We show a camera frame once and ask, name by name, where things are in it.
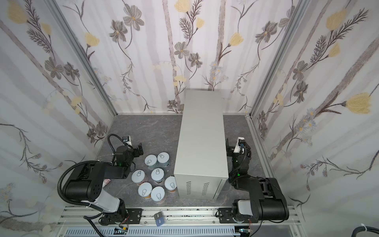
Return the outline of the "light blue labelled can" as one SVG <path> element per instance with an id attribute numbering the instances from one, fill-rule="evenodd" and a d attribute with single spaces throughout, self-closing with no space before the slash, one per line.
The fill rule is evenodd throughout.
<path id="1" fill-rule="evenodd" d="M 156 155 L 148 155 L 145 158 L 145 165 L 148 167 L 150 170 L 154 170 L 155 168 L 158 167 L 158 158 Z"/>

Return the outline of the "pink labelled can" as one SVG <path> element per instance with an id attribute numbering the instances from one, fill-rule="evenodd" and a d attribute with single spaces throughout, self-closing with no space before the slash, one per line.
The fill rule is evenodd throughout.
<path id="1" fill-rule="evenodd" d="M 133 172 L 131 180 L 133 183 L 140 186 L 141 184 L 147 181 L 147 177 L 143 170 L 136 170 L 135 172 Z"/>

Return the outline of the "yellow labelled can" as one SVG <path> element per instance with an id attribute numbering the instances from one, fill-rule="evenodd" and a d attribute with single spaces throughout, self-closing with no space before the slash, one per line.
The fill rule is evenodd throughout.
<path id="1" fill-rule="evenodd" d="M 138 194 L 140 197 L 144 199 L 150 199 L 151 198 L 151 192 L 152 192 L 152 185 L 149 182 L 142 183 L 138 188 Z"/>

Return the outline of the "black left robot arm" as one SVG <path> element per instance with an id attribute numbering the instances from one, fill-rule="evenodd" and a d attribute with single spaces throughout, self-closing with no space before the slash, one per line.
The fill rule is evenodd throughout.
<path id="1" fill-rule="evenodd" d="M 112 161 L 83 161 L 68 168 L 59 178 L 57 193 L 66 203 L 93 208 L 100 213 L 93 217 L 85 217 L 90 224 L 100 218 L 103 226 L 126 223 L 130 211 L 125 202 L 103 190 L 106 179 L 126 179 L 135 167 L 134 159 L 144 154 L 141 143 L 134 148 L 130 136 L 120 137 L 109 134 L 107 142 L 112 150 Z"/>

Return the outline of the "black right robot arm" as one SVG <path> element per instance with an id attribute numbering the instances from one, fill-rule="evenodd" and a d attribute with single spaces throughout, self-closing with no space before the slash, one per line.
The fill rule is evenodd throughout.
<path id="1" fill-rule="evenodd" d="M 288 220 L 288 203 L 277 180 L 248 174 L 252 152 L 245 139 L 238 138 L 235 146 L 230 146 L 226 140 L 226 152 L 232 159 L 228 182 L 236 190 L 247 192 L 249 198 L 234 200 L 231 208 L 219 208 L 215 216 L 220 223 L 281 223 Z"/>

